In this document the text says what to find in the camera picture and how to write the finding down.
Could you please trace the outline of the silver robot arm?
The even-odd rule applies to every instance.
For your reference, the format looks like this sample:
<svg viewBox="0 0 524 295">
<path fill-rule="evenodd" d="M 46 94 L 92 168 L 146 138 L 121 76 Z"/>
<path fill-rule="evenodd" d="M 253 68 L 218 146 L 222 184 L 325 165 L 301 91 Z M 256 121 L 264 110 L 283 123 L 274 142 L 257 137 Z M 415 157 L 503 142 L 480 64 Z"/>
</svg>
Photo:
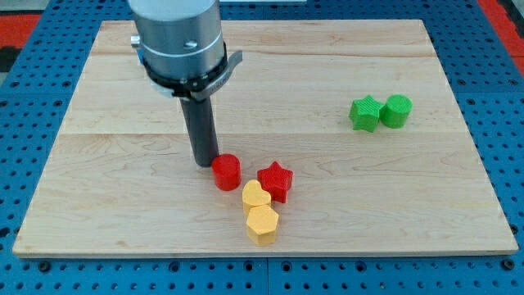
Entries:
<svg viewBox="0 0 524 295">
<path fill-rule="evenodd" d="M 138 34 L 132 46 L 152 83 L 197 102 L 221 89 L 242 52 L 228 54 L 217 0 L 128 0 Z"/>
</svg>

